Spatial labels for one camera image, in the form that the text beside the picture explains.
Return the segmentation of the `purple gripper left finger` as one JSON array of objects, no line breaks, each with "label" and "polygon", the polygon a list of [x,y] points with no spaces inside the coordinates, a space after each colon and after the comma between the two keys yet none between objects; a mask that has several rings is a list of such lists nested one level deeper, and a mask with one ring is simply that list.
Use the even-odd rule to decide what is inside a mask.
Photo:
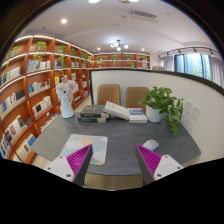
[{"label": "purple gripper left finger", "polygon": [[45,170],[82,186],[92,155],[92,145],[87,145],[68,156],[58,156]]}]

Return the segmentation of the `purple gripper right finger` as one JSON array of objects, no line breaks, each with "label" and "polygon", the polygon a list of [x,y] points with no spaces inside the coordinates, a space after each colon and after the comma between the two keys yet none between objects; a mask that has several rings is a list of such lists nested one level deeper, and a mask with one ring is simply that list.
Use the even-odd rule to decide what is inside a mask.
[{"label": "purple gripper right finger", "polygon": [[141,145],[136,146],[135,155],[143,175],[144,185],[182,169],[182,166],[171,156],[160,156]]}]

